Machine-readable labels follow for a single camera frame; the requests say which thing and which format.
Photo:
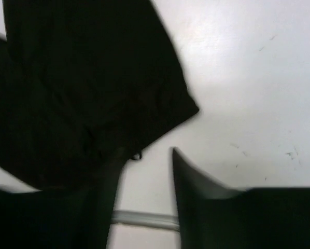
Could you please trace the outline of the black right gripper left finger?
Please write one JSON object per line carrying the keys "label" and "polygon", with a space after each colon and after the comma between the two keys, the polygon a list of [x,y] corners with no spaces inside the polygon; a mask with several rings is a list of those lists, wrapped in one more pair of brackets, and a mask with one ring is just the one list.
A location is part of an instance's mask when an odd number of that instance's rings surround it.
{"label": "black right gripper left finger", "polygon": [[78,191],[0,189],[0,248],[106,248],[125,149],[117,149]]}

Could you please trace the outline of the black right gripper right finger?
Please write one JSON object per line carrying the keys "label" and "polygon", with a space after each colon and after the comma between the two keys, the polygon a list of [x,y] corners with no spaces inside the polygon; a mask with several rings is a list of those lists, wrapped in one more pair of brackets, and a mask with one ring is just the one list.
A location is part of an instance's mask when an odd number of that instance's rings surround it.
{"label": "black right gripper right finger", "polygon": [[310,248],[310,187],[229,188],[172,148],[182,248]]}

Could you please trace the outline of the black shorts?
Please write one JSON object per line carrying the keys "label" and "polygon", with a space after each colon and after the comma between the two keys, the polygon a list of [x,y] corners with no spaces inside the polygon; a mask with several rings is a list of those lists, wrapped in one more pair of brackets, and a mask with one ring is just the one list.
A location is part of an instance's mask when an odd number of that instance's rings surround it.
{"label": "black shorts", "polygon": [[3,1],[0,167],[90,185],[198,113],[150,1]]}

